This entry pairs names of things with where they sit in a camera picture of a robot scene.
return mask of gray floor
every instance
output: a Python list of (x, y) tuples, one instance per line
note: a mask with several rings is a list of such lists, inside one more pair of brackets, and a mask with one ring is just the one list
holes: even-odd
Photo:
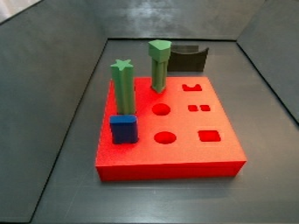
[(210, 47), (205, 74), (248, 153), (241, 174), (236, 178), (101, 182), (94, 164), (109, 66), (115, 59), (131, 59), (135, 75), (151, 74), (147, 41), (110, 40), (33, 222), (299, 222), (296, 121), (236, 42), (175, 43)]

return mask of red block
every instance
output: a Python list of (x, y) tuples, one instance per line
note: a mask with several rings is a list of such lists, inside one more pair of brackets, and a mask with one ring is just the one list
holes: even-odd
[(102, 181), (238, 175), (248, 158), (208, 77), (167, 77), (161, 94), (151, 78), (135, 78), (135, 101), (139, 141), (113, 144), (111, 82), (97, 158)]

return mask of gray wall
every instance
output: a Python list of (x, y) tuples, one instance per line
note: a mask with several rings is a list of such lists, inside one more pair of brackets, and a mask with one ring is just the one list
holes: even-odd
[(0, 26), (0, 221), (29, 221), (107, 42), (97, 1), (51, 0)]
[(299, 122), (299, 1), (266, 1), (238, 43)]
[(111, 38), (237, 40), (265, 0), (98, 1)]

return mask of circular hole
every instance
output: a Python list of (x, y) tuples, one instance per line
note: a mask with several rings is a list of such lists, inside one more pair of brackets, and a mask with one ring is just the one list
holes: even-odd
[(154, 140), (159, 144), (171, 144), (177, 140), (177, 135), (173, 132), (163, 131), (155, 134)]
[(167, 116), (171, 112), (171, 108), (165, 103), (158, 103), (154, 105), (153, 111), (158, 116)]

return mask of green pentagon peg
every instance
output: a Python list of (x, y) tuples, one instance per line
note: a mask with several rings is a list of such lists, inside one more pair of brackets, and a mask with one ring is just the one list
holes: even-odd
[(121, 115), (134, 115), (137, 113), (134, 66), (130, 62), (131, 59), (118, 59), (117, 64), (111, 65), (117, 93), (117, 112)]
[(153, 89), (158, 94), (166, 88), (167, 66), (171, 57), (173, 42), (154, 40), (149, 42), (149, 55), (153, 57)]

